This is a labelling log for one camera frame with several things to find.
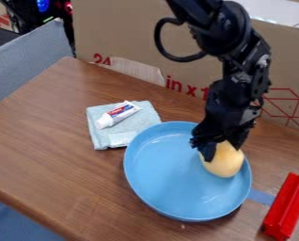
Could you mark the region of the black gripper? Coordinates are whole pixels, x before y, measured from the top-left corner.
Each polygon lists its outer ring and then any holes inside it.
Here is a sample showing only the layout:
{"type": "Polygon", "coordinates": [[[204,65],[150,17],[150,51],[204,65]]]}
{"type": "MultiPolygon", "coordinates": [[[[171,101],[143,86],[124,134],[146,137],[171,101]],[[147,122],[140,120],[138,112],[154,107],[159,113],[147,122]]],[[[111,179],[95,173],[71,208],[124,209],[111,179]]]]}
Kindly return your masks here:
{"type": "Polygon", "coordinates": [[[260,115],[260,106],[252,106],[251,85],[232,80],[215,81],[208,89],[204,118],[192,130],[191,147],[198,149],[204,161],[211,162],[218,143],[227,140],[239,150],[250,129],[260,115]]]}

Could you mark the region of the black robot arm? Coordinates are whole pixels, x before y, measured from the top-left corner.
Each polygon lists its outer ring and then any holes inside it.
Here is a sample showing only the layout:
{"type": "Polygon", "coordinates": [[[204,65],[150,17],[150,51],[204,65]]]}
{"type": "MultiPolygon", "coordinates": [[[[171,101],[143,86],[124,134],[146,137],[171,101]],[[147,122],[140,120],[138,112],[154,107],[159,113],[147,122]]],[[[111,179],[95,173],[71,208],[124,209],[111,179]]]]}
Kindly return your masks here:
{"type": "Polygon", "coordinates": [[[166,0],[175,18],[168,22],[187,24],[202,51],[167,57],[188,62],[207,55],[223,62],[223,78],[207,93],[204,119],[192,130],[191,146],[206,161],[216,155],[216,146],[228,141],[234,148],[246,142],[264,105],[263,95],[271,85],[270,46],[254,30],[244,7],[227,0],[166,0]]]}

